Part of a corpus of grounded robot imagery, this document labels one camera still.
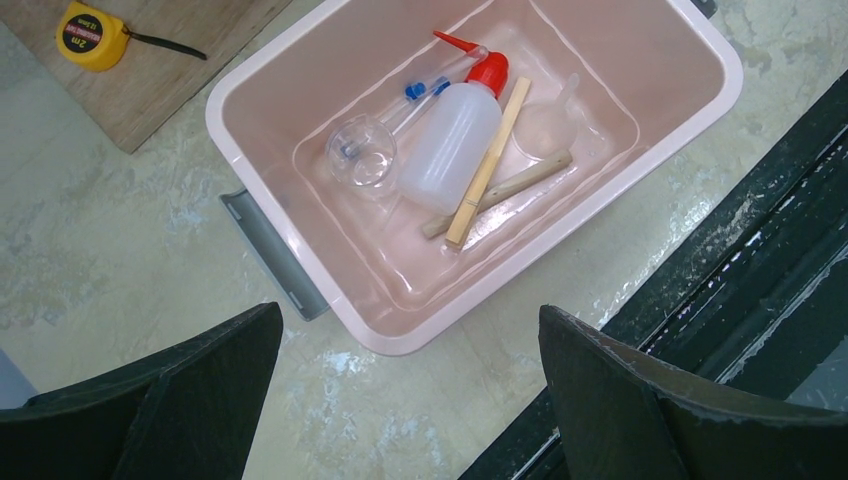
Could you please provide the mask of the thin wooden stick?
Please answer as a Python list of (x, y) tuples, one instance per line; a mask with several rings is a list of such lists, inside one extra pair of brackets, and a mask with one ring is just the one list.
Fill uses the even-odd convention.
[(510, 139), (531, 86), (532, 80), (527, 77), (519, 77), (516, 81), (503, 112), (499, 129), (446, 231), (445, 243), (449, 247), (461, 250), (465, 245), (472, 224), (480, 211), (482, 198)]

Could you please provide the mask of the thick wooden dowel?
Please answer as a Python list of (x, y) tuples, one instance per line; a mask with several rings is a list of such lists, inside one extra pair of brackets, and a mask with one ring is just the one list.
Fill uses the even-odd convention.
[[(573, 156), (571, 152), (568, 149), (562, 149), (501, 183), (493, 187), (488, 187), (481, 198), (478, 213), (481, 214), (504, 200), (564, 170), (571, 165), (572, 161)], [(452, 216), (433, 217), (421, 226), (421, 233), (426, 239), (433, 239), (440, 234), (444, 234), (448, 230), (452, 220)]]

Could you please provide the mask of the pink plastic bin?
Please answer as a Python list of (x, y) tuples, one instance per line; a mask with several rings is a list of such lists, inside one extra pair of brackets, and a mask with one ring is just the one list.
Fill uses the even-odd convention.
[[(532, 80), (572, 73), (573, 161), (478, 214), (461, 250), (396, 188), (435, 103), (400, 137), (388, 179), (355, 188), (330, 134), (382, 116), (405, 87), (484, 46)], [(382, 355), (426, 345), (724, 115), (740, 59), (687, 1), (326, 1), (213, 89), (209, 135), (350, 334)], [(513, 131), (489, 187), (536, 164)]]

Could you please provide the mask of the blue capped test tube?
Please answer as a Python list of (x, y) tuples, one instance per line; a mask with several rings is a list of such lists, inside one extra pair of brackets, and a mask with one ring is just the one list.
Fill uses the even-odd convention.
[(402, 96), (380, 117), (361, 114), (344, 122), (332, 140), (333, 149), (343, 158), (357, 157), (367, 145), (395, 141), (417, 119), (425, 104), (427, 87), (418, 82), (408, 85)]

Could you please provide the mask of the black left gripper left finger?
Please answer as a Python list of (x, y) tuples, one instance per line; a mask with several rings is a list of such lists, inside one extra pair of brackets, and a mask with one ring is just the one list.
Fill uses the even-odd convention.
[(1, 414), (5, 479), (239, 479), (281, 346), (275, 302)]

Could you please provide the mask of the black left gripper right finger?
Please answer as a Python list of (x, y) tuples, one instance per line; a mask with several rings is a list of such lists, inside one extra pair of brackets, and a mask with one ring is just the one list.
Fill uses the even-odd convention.
[(539, 347), (574, 479), (843, 479), (847, 416), (721, 385), (550, 305)]

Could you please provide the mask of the red capped wash bottle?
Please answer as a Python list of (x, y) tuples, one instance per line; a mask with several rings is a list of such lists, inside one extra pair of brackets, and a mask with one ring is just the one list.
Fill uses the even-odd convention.
[(397, 178), (399, 193), (438, 215), (456, 212), (501, 124), (509, 60), (492, 51), (438, 95)]

